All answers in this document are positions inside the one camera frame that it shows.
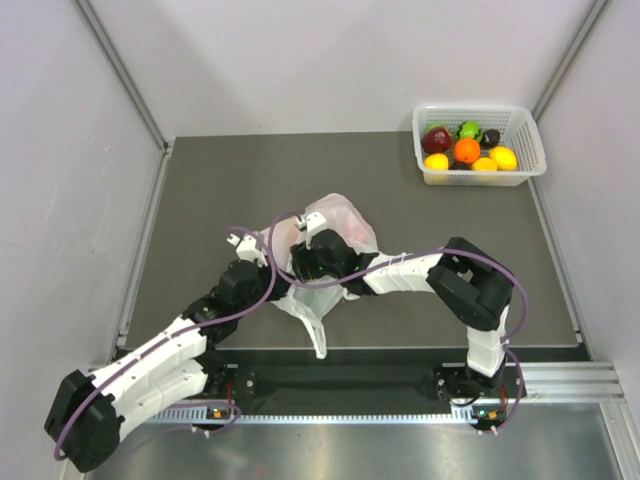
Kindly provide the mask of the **white printed plastic bag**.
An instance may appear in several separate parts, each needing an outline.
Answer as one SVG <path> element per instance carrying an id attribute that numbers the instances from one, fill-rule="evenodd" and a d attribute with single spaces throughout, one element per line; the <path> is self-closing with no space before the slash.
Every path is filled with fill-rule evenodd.
<path id="1" fill-rule="evenodd" d="M 371 225 L 363 218 L 355 205 L 345 196 L 330 193 L 309 204 L 304 210 L 306 216 L 318 212 L 324 216 L 329 229 L 336 231 L 356 253 L 373 253 L 378 250 L 376 234 Z M 293 272 L 293 260 L 290 247 L 306 242 L 306 234 L 296 227 L 296 220 L 289 217 L 271 227 L 273 236 L 273 254 L 285 272 Z M 353 299 L 341 285 L 319 289 L 319 284 L 328 283 L 333 276 L 322 273 L 317 280 L 311 280 L 309 288 L 291 285 L 285 297 L 276 301 L 275 306 L 287 314 L 299 319 L 306 329 L 315 355 L 318 359 L 327 356 L 327 341 L 322 324 L 323 317 L 343 299 Z"/>

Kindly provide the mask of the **orange fruit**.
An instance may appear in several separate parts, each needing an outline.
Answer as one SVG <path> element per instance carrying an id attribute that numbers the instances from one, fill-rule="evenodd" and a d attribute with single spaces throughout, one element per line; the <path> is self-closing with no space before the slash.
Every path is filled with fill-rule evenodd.
<path id="1" fill-rule="evenodd" d="M 453 148 L 453 158 L 456 162 L 472 164 L 480 158 L 480 143 L 471 137 L 459 139 Z"/>

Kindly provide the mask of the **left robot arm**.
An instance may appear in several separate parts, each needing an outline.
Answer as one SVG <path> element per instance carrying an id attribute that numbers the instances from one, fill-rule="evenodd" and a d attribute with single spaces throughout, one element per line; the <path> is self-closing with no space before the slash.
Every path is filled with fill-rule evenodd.
<path id="1" fill-rule="evenodd" d="M 289 289 L 275 267 L 236 260 L 210 293 L 151 340 L 98 370 L 66 375 L 44 424 L 55 459 L 90 472 L 166 408 L 191 397 L 227 394 L 231 374 L 216 346 L 242 317 L 284 298 Z"/>

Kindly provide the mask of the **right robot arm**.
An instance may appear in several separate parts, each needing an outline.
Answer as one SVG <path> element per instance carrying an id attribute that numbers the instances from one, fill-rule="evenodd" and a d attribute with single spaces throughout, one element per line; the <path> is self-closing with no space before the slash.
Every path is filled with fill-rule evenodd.
<path id="1" fill-rule="evenodd" d="M 503 342 L 515 287 L 512 272 L 462 237 L 426 254 L 358 253 L 333 230 L 290 248 L 294 278 L 303 285 L 326 277 L 357 297 L 432 293 L 467 327 L 466 380 L 487 396 L 504 380 Z"/>

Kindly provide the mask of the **dark purple fruit front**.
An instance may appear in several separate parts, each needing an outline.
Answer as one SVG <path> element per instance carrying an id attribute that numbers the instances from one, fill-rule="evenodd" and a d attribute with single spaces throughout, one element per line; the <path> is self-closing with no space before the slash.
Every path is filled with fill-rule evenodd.
<path id="1" fill-rule="evenodd" d="M 471 171 L 472 165 L 466 162 L 452 161 L 449 167 L 450 171 Z"/>

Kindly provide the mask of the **dark purple fruit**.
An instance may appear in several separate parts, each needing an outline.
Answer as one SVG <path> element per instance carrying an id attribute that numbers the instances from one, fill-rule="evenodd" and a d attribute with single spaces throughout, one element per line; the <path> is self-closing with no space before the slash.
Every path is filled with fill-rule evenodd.
<path id="1" fill-rule="evenodd" d="M 500 144 L 501 133 L 497 129 L 486 129 L 480 140 L 483 149 L 492 149 Z"/>
<path id="2" fill-rule="evenodd" d="M 449 167 L 450 171 L 471 171 L 472 165 L 466 162 L 452 161 Z"/>

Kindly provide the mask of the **green striped fruit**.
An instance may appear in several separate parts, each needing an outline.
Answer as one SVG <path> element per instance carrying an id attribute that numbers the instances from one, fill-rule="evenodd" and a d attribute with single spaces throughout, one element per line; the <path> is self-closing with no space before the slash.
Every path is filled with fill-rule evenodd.
<path id="1" fill-rule="evenodd" d="M 457 141 L 465 138 L 470 138 L 480 143 L 483 138 L 484 130 L 481 126 L 474 121 L 465 121 L 458 125 L 455 138 Z"/>

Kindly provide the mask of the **dark purple fruit back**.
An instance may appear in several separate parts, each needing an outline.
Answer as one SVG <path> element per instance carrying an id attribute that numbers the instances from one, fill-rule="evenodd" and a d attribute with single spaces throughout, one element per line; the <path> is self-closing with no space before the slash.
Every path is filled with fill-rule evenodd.
<path id="1" fill-rule="evenodd" d="M 500 144 L 501 133 L 497 129 L 486 129 L 480 140 L 483 149 L 492 149 Z"/>

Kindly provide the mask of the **yellow lemon left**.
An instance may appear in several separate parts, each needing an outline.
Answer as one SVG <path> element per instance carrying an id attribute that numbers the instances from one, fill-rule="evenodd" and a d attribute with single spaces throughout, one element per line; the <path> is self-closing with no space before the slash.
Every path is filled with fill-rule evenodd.
<path id="1" fill-rule="evenodd" d="M 444 153 L 434 153 L 425 157 L 424 166 L 428 170 L 447 171 L 450 166 L 449 158 Z"/>

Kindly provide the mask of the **yellow lemon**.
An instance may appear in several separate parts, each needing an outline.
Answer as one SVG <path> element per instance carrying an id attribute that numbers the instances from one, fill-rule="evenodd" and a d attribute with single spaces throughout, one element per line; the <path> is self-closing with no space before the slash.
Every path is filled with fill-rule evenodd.
<path id="1" fill-rule="evenodd" d="M 481 157 L 471 164 L 471 168 L 474 171 L 491 172 L 497 171 L 498 165 L 490 157 Z"/>
<path id="2" fill-rule="evenodd" d="M 489 150 L 489 158 L 492 159 L 499 170 L 515 171 L 518 168 L 516 154 L 506 146 L 496 146 Z"/>
<path id="3" fill-rule="evenodd" d="M 444 153 L 434 153 L 425 157 L 424 166 L 428 170 L 447 171 L 450 166 L 449 158 Z"/>

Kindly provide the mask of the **red apple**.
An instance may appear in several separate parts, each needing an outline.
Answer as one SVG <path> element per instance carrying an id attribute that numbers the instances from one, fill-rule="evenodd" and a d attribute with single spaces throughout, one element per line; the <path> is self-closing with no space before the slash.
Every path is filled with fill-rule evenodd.
<path id="1" fill-rule="evenodd" d="M 445 127 L 434 127 L 421 139 L 422 149 L 427 154 L 445 153 L 452 145 L 453 137 Z"/>

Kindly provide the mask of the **yellow lemon middle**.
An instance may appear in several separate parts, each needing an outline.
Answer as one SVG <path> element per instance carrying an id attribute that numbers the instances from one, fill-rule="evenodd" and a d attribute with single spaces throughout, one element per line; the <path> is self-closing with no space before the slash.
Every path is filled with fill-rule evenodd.
<path id="1" fill-rule="evenodd" d="M 471 164 L 471 168 L 474 171 L 491 172 L 497 171 L 498 165 L 490 157 L 481 157 Z"/>

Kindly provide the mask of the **yellow lemon right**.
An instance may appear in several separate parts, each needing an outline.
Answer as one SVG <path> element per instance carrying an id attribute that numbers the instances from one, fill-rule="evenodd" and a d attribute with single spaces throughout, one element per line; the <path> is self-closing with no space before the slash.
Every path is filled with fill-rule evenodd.
<path id="1" fill-rule="evenodd" d="M 499 170 L 515 171 L 518 168 L 516 154 L 506 146 L 496 146 L 489 150 L 489 158 L 492 159 Z"/>

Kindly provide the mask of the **white perforated plastic basket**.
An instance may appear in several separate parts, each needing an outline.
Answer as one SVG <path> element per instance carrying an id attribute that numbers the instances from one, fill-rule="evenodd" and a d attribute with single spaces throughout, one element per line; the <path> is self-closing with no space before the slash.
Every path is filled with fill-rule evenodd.
<path id="1" fill-rule="evenodd" d="M 531 113 L 516 106 L 421 106 L 412 119 L 427 185 L 518 186 L 547 170 Z"/>

